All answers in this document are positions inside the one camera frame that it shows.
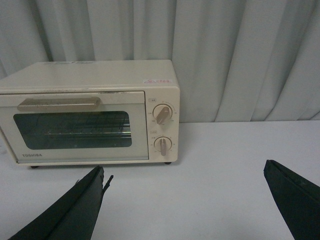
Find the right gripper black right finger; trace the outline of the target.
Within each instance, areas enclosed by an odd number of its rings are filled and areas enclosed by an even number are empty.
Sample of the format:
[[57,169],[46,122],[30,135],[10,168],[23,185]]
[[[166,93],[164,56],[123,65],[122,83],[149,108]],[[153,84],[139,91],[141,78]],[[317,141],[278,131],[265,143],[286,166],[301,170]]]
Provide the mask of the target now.
[[320,238],[320,187],[275,160],[264,177],[278,210],[295,240]]

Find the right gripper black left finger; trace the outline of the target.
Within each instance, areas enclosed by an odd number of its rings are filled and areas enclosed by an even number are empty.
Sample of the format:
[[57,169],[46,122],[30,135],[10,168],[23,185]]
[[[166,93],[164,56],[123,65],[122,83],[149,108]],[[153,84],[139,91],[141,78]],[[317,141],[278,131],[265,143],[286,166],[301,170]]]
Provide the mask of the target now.
[[11,240],[90,240],[104,194],[114,178],[104,182],[96,166],[42,214],[11,236]]

